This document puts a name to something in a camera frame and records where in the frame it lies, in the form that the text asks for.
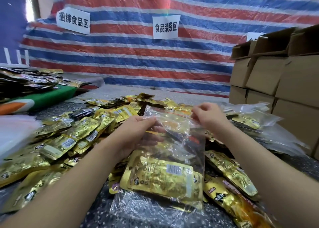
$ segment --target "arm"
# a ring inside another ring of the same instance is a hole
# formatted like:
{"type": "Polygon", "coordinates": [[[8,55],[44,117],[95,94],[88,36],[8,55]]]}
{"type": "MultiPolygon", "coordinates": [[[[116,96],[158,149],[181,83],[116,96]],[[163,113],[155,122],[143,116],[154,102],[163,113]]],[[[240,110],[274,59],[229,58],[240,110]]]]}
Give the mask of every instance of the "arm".
{"type": "Polygon", "coordinates": [[[203,103],[192,117],[222,141],[261,194],[267,209],[285,227],[319,224],[319,183],[289,166],[232,125],[218,105],[203,103]]]}
{"type": "Polygon", "coordinates": [[[155,118],[143,120],[141,116],[128,119],[2,227],[78,228],[113,167],[155,122],[155,118]]]}

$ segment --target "person's right arm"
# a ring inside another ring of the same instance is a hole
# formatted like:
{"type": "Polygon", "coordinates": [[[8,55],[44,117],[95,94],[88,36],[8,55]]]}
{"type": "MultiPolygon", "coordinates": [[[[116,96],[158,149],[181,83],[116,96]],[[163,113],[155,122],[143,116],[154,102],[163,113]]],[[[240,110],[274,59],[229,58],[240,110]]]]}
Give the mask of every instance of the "person's right arm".
{"type": "Polygon", "coordinates": [[[203,103],[192,112],[195,120],[229,148],[256,186],[267,210],[284,227],[319,227],[318,182],[236,128],[217,104],[203,103]]]}

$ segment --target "white paper sign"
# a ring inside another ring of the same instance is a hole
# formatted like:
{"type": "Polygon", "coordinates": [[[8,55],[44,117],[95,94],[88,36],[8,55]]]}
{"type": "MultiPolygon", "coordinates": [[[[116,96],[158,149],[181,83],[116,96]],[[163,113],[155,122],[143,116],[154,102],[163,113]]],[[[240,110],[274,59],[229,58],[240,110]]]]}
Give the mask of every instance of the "white paper sign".
{"type": "Polygon", "coordinates": [[[91,15],[71,7],[66,7],[56,14],[58,27],[71,31],[90,34],[91,15]]]}
{"type": "Polygon", "coordinates": [[[256,40],[259,38],[259,36],[263,35],[265,33],[252,33],[252,32],[248,32],[247,33],[247,41],[249,40],[256,40]]]}
{"type": "Polygon", "coordinates": [[[180,19],[181,15],[153,17],[153,38],[177,38],[180,19]]]}

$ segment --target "forearm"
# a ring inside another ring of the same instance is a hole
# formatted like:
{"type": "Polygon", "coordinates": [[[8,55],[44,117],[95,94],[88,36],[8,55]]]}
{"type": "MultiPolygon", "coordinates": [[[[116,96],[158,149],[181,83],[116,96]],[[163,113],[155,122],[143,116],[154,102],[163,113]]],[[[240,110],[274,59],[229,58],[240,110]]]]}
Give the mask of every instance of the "forearm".
{"type": "Polygon", "coordinates": [[[3,227],[78,228],[117,163],[115,152],[111,139],[96,145],[58,182],[4,222],[3,227]]]}
{"type": "Polygon", "coordinates": [[[233,125],[218,133],[251,178],[268,210],[287,227],[317,227],[319,184],[270,153],[233,125]]]}

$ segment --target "stack of cardboard boxes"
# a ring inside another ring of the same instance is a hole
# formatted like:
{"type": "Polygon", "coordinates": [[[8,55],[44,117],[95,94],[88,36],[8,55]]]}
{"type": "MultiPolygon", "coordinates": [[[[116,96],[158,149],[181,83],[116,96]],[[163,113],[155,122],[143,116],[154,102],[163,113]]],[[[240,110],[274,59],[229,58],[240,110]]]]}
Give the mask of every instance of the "stack of cardboard boxes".
{"type": "Polygon", "coordinates": [[[229,102],[270,103],[269,112],[284,118],[279,124],[319,160],[319,25],[262,35],[234,46],[232,58],[229,102]]]}

